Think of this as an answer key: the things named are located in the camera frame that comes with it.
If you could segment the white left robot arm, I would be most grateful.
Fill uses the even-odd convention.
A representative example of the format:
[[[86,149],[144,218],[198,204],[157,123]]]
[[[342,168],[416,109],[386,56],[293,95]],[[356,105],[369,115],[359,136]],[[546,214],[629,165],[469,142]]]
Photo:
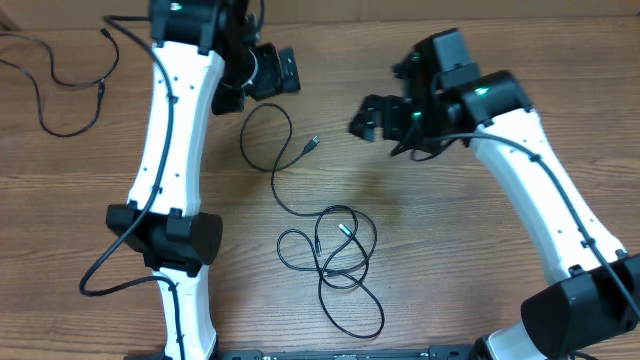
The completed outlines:
[[[141,163],[106,223],[143,257],[159,286],[167,332],[164,359],[213,359],[218,336],[209,268],[223,223],[201,209],[200,174],[209,118],[239,112],[245,100],[295,93],[293,51],[260,40],[264,19],[245,1],[154,1],[153,90]]]

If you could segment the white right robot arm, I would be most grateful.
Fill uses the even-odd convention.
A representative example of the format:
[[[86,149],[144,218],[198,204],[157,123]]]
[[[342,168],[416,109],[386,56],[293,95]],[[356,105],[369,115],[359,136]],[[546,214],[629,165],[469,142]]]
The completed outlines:
[[[598,220],[558,160],[533,103],[506,70],[483,74],[462,33],[418,42],[393,68],[399,96],[368,95],[350,123],[416,162],[470,148],[511,201],[540,256],[545,290],[519,321],[480,337],[468,359],[575,359],[639,323],[639,260]]]

